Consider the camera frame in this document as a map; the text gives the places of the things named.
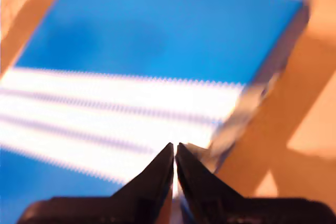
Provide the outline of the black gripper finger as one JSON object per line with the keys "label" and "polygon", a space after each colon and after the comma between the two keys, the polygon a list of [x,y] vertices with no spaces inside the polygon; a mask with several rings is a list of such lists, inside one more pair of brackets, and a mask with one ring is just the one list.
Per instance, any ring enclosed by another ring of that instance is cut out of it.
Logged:
{"label": "black gripper finger", "polygon": [[211,173],[187,147],[179,143],[177,175],[196,223],[244,223],[239,213],[243,196]]}
{"label": "black gripper finger", "polygon": [[155,223],[173,180],[174,149],[168,143],[135,178],[111,196],[110,223]]}

